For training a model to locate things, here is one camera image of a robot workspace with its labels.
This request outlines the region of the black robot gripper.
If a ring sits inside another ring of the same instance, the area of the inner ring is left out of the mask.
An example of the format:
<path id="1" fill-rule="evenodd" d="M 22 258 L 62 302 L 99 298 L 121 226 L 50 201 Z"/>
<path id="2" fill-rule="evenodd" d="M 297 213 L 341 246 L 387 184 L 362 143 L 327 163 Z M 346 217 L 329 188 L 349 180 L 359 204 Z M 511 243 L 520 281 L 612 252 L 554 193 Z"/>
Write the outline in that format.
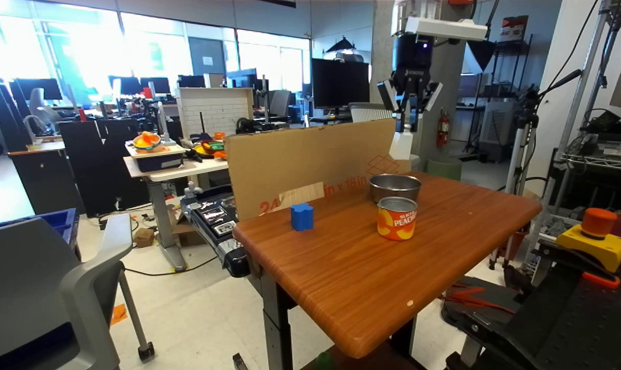
<path id="1" fill-rule="evenodd" d="M 410 131 L 418 131 L 420 111 L 434 98 L 438 84 L 430 77 L 434 39 L 416 32 L 393 37 L 393 71 L 378 84 L 380 98 L 395 113 L 395 131 L 404 131 L 404 103 L 410 101 Z"/>

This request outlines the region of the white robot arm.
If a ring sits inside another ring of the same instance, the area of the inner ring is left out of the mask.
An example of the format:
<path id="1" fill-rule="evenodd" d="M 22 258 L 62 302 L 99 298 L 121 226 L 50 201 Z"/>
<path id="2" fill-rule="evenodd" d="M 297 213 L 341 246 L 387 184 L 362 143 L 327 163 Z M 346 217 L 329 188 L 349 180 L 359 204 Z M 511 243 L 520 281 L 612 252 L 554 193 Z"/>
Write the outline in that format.
<path id="1" fill-rule="evenodd" d="M 422 115 L 434 107 L 443 84 L 432 79 L 434 47 L 440 42 L 486 42 L 488 26 L 473 19 L 447 20 L 436 0 L 393 0 L 390 39 L 393 70 L 378 84 L 385 107 L 393 113 L 395 131 L 416 131 Z"/>

